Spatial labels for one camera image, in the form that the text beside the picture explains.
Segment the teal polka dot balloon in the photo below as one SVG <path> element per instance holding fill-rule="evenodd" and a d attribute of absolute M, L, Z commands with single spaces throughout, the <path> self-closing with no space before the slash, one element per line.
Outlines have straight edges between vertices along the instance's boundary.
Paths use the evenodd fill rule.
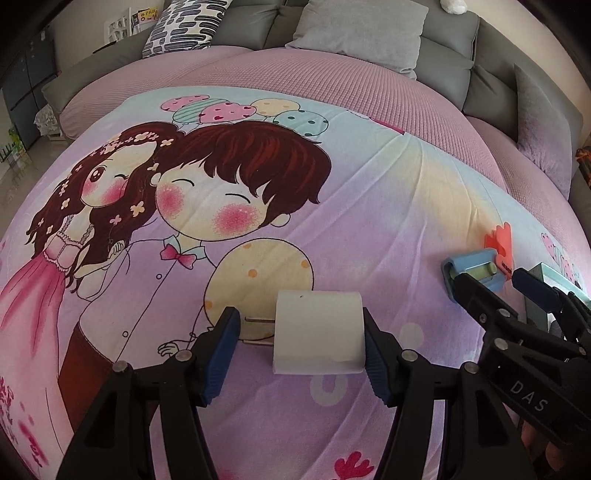
<path fill-rule="evenodd" d="M 290 110 L 277 115 L 273 123 L 291 128 L 302 137 L 315 137 L 329 127 L 329 121 L 322 115 L 306 110 Z"/>

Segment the yellow balloon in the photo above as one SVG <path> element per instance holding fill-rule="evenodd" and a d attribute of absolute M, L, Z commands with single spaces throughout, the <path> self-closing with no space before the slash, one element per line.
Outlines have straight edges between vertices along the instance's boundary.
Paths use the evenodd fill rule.
<path fill-rule="evenodd" d="M 312 290 L 314 276 L 310 261 L 299 248 L 283 240 L 259 238 L 226 254 L 213 273 L 205 292 L 205 312 L 215 325 L 226 306 L 241 314 L 241 340 L 273 337 L 279 290 Z"/>
<path fill-rule="evenodd" d="M 283 112 L 299 110 L 300 104 L 284 98 L 263 98 L 252 102 L 256 112 L 262 116 L 276 116 Z"/>

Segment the orange toy piece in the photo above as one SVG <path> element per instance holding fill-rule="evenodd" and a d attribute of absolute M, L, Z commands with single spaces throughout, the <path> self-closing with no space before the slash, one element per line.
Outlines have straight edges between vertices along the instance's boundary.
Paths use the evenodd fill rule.
<path fill-rule="evenodd" d="M 501 270 L 507 280 L 513 275 L 513 246 L 511 241 L 511 225 L 505 222 L 498 225 L 491 235 L 485 235 L 484 248 L 494 248 L 497 251 L 495 264 Z"/>

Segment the pink bedspread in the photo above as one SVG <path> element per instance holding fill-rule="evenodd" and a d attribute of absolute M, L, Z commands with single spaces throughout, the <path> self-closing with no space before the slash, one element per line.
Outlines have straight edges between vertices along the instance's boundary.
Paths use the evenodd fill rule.
<path fill-rule="evenodd" d="M 544 172 L 517 150 L 512 139 L 482 120 L 472 117 L 468 120 L 495 157 L 511 196 L 528 209 L 577 260 L 585 282 L 589 282 L 589 243 L 568 201 Z"/>
<path fill-rule="evenodd" d="M 273 48 L 212 47 L 140 60 L 84 88 L 65 108 L 61 125 L 78 138 L 137 93 L 161 87 L 221 85 L 297 95 L 348 108 L 441 148 L 498 186 L 505 182 L 486 144 L 447 99 L 422 83 L 366 61 L 332 53 Z"/>

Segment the cabinet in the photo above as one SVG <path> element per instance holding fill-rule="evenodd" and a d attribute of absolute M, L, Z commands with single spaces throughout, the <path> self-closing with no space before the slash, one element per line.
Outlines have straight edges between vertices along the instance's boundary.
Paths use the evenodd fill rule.
<path fill-rule="evenodd" d="M 41 88 L 55 77 L 53 40 L 42 31 L 21 52 L 2 85 L 8 114 L 25 148 L 40 136 L 34 120 L 47 104 Z"/>

